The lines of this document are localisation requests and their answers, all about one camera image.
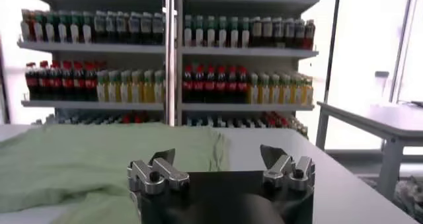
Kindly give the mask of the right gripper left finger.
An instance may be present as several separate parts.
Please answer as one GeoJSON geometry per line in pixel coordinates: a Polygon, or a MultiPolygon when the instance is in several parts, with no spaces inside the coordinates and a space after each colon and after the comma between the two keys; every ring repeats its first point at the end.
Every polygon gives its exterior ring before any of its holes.
{"type": "Polygon", "coordinates": [[[175,192],[187,192],[190,175],[173,166],[175,155],[176,149],[172,148],[154,153],[147,163],[131,161],[127,167],[129,191],[157,195],[168,186],[175,192]]]}

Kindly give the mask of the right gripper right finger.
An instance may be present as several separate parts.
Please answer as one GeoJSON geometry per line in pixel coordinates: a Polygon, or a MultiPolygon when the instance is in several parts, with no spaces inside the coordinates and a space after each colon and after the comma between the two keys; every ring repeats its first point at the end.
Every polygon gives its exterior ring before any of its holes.
{"type": "Polygon", "coordinates": [[[302,156],[297,161],[283,149],[260,145],[260,154],[266,166],[262,185],[272,192],[287,186],[296,192],[314,190],[315,163],[311,157],[302,156]]]}

